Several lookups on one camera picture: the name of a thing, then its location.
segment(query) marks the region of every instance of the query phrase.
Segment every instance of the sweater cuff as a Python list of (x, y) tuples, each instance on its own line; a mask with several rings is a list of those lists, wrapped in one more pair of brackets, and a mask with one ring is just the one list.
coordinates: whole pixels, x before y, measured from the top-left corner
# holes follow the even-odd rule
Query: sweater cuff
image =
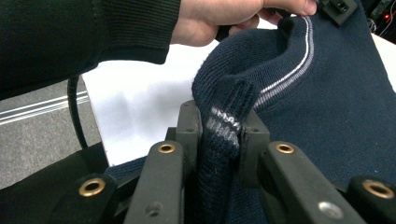
[(106, 36), (101, 60), (164, 63), (180, 0), (102, 0)]

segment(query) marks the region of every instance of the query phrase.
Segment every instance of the white table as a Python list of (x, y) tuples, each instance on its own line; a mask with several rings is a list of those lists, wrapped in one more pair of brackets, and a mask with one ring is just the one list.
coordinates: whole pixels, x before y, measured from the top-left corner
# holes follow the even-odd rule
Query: white table
[[(396, 46), (374, 39), (396, 90)], [(112, 61), (83, 75), (110, 166), (147, 155), (168, 127), (176, 127), (180, 105), (192, 99), (193, 78), (216, 45), (171, 46), (164, 65)]]

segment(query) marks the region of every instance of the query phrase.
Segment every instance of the dark sleeve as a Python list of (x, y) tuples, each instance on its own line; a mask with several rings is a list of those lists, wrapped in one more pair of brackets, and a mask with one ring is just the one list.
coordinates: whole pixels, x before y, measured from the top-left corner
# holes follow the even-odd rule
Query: dark sleeve
[(0, 100), (108, 60), (164, 63), (180, 0), (1, 0)]

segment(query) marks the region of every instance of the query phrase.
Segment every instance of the black plastic part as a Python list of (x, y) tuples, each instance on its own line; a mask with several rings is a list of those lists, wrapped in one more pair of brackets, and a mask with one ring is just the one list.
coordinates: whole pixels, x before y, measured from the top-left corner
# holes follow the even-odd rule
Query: black plastic part
[(356, 176), (346, 197), (367, 223), (396, 223), (395, 185), (373, 176)]
[(176, 128), (168, 128), (165, 141), (176, 141)]
[(67, 101), (69, 103), (69, 112), (70, 117), (73, 122), (73, 127), (76, 132), (76, 136), (78, 139), (81, 148), (87, 148), (88, 144), (84, 137), (84, 132), (82, 131), (81, 121), (79, 120), (78, 115), (78, 104), (77, 104), (77, 85), (78, 85), (79, 76), (71, 77), (67, 81)]
[(134, 190), (136, 189), (141, 173), (141, 170), (135, 171), (131, 175), (128, 175), (119, 181), (117, 193), (119, 194), (120, 203), (112, 223), (122, 223), (125, 219), (128, 206), (131, 203), (131, 198), (134, 194)]
[(317, 0), (318, 8), (335, 24), (341, 26), (358, 8), (354, 0)]
[(191, 100), (182, 104), (177, 121), (176, 141), (183, 146), (185, 153), (185, 178), (196, 170), (197, 150), (201, 134), (201, 115), (195, 102)]
[[(278, 148), (282, 145), (293, 151), (281, 152)], [(263, 186), (262, 206), (270, 223), (365, 223), (312, 161), (291, 143), (268, 145), (260, 157), (259, 179)]]
[(231, 27), (232, 27), (231, 25), (220, 26), (218, 30), (218, 34), (216, 35), (216, 40), (220, 42), (223, 39), (225, 39), (229, 35)]
[[(80, 187), (91, 179), (102, 179), (106, 184), (98, 194), (84, 197)], [(87, 175), (73, 184), (53, 209), (48, 223), (105, 224), (111, 223), (118, 206), (117, 184), (109, 175)]]
[[(169, 146), (164, 148), (166, 152), (159, 150), (163, 146)], [(180, 223), (183, 157), (178, 142), (163, 141), (152, 146), (124, 223)]]
[(276, 13), (279, 14), (282, 18), (287, 18), (290, 17), (291, 13), (284, 9), (279, 9), (275, 7), (267, 7), (266, 10), (271, 13), (272, 15), (275, 15)]
[(270, 132), (254, 110), (247, 115), (241, 135), (241, 157), (238, 177), (245, 188), (259, 188), (257, 176), (259, 155), (270, 143)]

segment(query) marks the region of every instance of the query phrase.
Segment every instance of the ribbed knit fabric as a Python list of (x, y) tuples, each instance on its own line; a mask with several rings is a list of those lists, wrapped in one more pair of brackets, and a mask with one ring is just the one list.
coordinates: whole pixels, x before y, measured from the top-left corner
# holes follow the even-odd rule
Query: ribbed knit fabric
[(164, 63), (180, 0), (0, 1), (0, 100), (107, 60)]
[(107, 28), (101, 61), (164, 63), (178, 19), (179, 0), (101, 2)]
[(141, 171), (145, 161), (146, 157), (142, 157), (117, 166), (111, 166), (106, 169), (105, 174), (113, 176), (117, 181), (121, 181), (125, 176), (135, 171)]
[(317, 14), (225, 39), (192, 93), (204, 131), (188, 223), (264, 222), (257, 191), (233, 178), (238, 134), (253, 108), (272, 140), (299, 146), (331, 181), (396, 182), (396, 98), (361, 6), (342, 27)]

